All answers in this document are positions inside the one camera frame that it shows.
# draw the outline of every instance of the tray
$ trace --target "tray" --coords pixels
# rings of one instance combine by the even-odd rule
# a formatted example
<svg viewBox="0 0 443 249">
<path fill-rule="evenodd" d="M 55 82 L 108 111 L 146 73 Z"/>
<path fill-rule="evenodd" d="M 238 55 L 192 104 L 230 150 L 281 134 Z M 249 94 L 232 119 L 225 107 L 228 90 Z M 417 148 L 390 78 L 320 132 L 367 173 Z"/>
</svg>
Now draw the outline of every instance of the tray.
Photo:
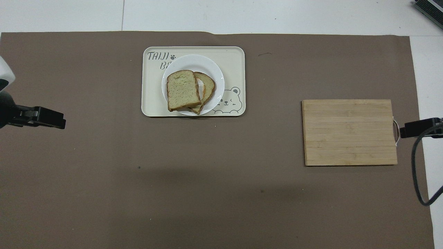
<svg viewBox="0 0 443 249">
<path fill-rule="evenodd" d="M 162 94 L 164 70 L 174 59 L 199 54 L 213 60 L 225 78 L 222 98 L 232 99 L 235 105 L 218 105 L 205 117 L 235 117 L 246 110 L 245 53 L 239 47 L 149 47 L 143 53 L 141 110 L 148 117 L 189 117 L 177 111 L 169 112 Z"/>
</svg>

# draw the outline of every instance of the cutting board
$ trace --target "cutting board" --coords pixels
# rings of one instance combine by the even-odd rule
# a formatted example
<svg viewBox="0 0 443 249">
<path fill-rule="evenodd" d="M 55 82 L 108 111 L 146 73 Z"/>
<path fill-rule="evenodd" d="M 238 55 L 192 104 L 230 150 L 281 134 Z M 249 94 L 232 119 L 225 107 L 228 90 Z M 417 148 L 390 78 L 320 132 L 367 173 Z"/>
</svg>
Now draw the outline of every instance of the cutting board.
<svg viewBox="0 0 443 249">
<path fill-rule="evenodd" d="M 391 100 L 303 100 L 307 166 L 397 164 Z"/>
</svg>

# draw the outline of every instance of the toast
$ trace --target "toast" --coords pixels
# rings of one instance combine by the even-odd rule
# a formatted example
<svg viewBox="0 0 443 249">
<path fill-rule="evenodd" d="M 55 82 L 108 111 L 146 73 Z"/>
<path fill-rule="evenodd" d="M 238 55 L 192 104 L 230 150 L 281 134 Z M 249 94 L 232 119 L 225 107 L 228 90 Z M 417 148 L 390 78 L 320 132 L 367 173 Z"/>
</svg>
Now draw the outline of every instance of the toast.
<svg viewBox="0 0 443 249">
<path fill-rule="evenodd" d="M 200 105 L 198 83 L 191 70 L 180 70 L 167 77 L 167 108 L 170 112 Z"/>
<path fill-rule="evenodd" d="M 203 106 L 206 104 L 206 102 L 209 101 L 209 99 L 212 97 L 215 91 L 215 82 L 211 77 L 208 75 L 201 73 L 201 72 L 194 72 L 194 76 L 196 78 L 199 78 L 203 84 L 203 97 L 201 99 L 201 104 L 195 106 L 195 107 L 188 107 L 189 110 L 194 112 L 195 114 L 200 114 L 200 112 L 203 109 Z"/>
</svg>

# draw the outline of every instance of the brown mat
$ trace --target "brown mat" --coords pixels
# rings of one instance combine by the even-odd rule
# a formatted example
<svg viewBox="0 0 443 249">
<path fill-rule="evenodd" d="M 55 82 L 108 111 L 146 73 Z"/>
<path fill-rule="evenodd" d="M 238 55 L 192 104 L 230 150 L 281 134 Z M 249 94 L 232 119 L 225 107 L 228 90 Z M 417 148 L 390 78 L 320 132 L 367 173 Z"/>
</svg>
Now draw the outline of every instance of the brown mat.
<svg viewBox="0 0 443 249">
<path fill-rule="evenodd" d="M 244 115 L 143 115 L 150 46 L 243 48 Z M 3 33 L 0 55 L 17 104 L 67 120 L 0 130 L 0 248 L 433 248 L 413 139 L 394 166 L 304 166 L 303 99 L 391 99 L 418 120 L 408 37 Z"/>
</svg>

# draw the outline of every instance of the white plate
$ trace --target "white plate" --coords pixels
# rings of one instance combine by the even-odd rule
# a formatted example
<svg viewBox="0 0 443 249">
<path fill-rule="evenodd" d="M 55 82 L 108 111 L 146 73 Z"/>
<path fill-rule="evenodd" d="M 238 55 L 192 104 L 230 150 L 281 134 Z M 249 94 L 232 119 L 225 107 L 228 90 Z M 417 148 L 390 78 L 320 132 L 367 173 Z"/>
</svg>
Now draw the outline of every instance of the white plate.
<svg viewBox="0 0 443 249">
<path fill-rule="evenodd" d="M 182 56 L 180 58 L 175 59 L 165 70 L 162 79 L 162 92 L 163 97 L 167 101 L 167 77 L 174 72 L 180 70 L 191 70 L 194 72 L 202 72 L 211 77 L 215 82 L 215 92 L 212 95 L 211 99 L 206 102 L 203 106 L 203 110 L 200 112 L 200 115 L 207 113 L 208 111 L 214 109 L 217 104 L 220 102 L 223 96 L 223 92 L 225 91 L 225 79 L 223 78 L 223 73 L 220 68 L 217 66 L 215 62 L 213 62 L 208 57 L 198 55 L 198 54 L 189 54 Z M 193 113 L 192 111 L 179 111 L 181 114 L 188 116 L 198 116 L 198 114 Z"/>
</svg>

